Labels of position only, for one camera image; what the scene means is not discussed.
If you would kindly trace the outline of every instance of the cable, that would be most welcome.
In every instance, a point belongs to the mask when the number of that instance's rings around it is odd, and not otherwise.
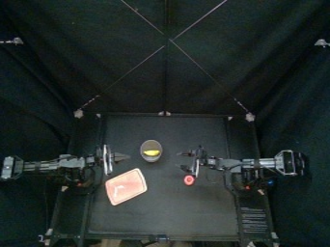
[[[220,183],[220,180],[212,181],[212,180],[208,178],[208,170],[209,170],[209,169],[207,169],[207,170],[204,171],[205,180],[207,180],[211,184],[217,184],[217,183]]]
[[[48,180],[48,178],[45,178],[45,184],[44,184],[44,199],[45,199],[46,230],[48,230],[48,226],[49,226],[49,219],[48,219],[49,209],[48,209],[48,197],[46,197],[46,180]]]

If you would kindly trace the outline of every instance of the red card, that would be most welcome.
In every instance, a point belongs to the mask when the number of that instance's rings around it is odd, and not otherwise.
[[[107,195],[115,206],[147,191],[147,184],[136,168],[105,181]]]

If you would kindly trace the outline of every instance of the red circle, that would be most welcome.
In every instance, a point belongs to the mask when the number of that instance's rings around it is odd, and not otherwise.
[[[185,185],[188,186],[192,185],[195,182],[195,178],[191,175],[187,175],[183,180],[184,180]]]

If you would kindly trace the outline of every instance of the black tent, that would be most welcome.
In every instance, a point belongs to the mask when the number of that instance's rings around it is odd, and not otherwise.
[[[261,156],[310,160],[271,196],[279,239],[326,246],[328,13],[324,0],[1,1],[1,159],[66,153],[86,115],[255,116]],[[0,184],[0,241],[45,231],[44,185]]]

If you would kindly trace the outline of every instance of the yellow banana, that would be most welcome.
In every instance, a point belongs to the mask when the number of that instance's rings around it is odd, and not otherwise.
[[[144,151],[143,153],[148,156],[157,156],[160,154],[160,151]]]

